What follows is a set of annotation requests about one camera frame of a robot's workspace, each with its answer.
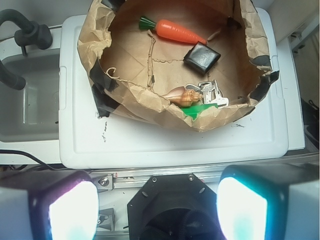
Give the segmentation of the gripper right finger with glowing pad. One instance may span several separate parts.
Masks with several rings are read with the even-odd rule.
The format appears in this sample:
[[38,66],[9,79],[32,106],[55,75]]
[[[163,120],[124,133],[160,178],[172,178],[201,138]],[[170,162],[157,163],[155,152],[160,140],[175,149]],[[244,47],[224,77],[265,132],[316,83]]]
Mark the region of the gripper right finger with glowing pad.
[[233,164],[217,188],[217,216],[228,240],[318,240],[317,164]]

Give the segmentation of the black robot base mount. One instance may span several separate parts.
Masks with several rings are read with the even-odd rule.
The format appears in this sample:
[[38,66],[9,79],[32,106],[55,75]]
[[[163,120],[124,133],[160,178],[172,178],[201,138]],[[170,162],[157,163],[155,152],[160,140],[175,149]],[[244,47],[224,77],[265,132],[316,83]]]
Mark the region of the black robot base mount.
[[127,204],[131,240],[223,240],[217,194],[196,178],[148,181]]

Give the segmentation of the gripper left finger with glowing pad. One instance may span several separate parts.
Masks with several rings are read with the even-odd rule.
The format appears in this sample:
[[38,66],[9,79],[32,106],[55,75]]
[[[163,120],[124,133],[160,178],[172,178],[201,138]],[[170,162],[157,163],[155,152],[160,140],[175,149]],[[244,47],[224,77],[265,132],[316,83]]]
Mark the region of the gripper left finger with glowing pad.
[[99,196],[83,170],[0,174],[2,240],[92,240]]

